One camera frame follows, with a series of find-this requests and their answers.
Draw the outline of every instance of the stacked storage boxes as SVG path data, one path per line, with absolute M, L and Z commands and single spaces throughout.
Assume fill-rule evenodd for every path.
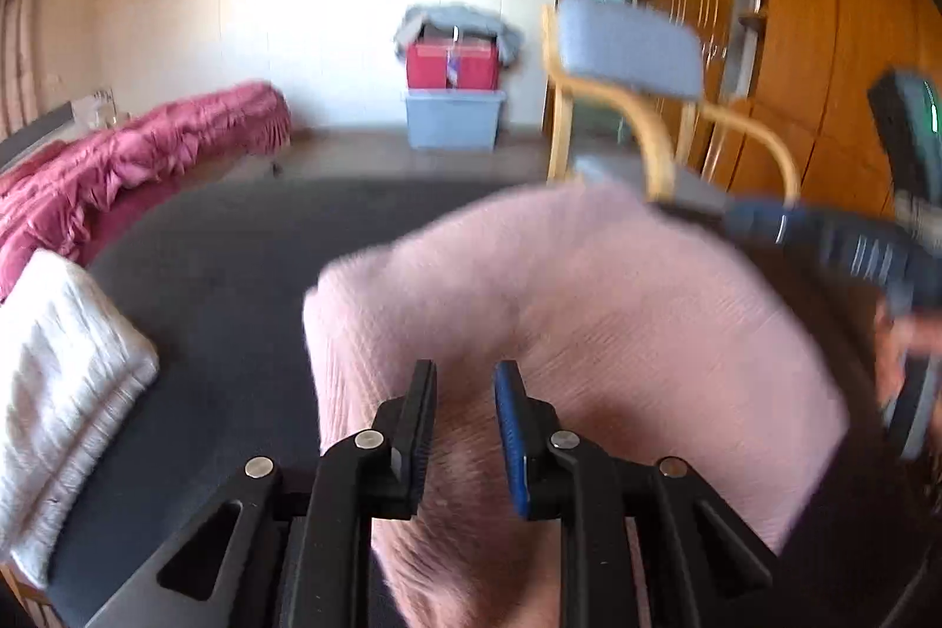
M 416 148 L 493 149 L 500 108 L 497 46 L 482 38 L 426 31 L 406 49 L 409 144 Z

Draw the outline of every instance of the beige curtain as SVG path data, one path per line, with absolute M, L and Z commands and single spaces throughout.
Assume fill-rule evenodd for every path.
M 36 0 L 0 0 L 0 140 L 36 120 L 33 15 Z

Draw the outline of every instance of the white towel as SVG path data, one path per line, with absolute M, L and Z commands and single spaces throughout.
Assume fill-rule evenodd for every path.
M 82 485 L 157 375 L 88 273 L 37 251 L 0 307 L 0 560 L 41 589 Z

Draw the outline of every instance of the gray upholstered backrest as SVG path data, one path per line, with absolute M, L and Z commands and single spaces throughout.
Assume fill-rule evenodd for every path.
M 696 100 L 703 95 L 697 34 L 667 15 L 629 4 L 559 0 L 559 60 L 572 76 Z

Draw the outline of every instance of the light blue storage box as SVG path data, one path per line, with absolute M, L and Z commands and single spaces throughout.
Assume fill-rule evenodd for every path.
M 502 91 L 412 89 L 405 95 L 409 145 L 415 149 L 493 150 Z

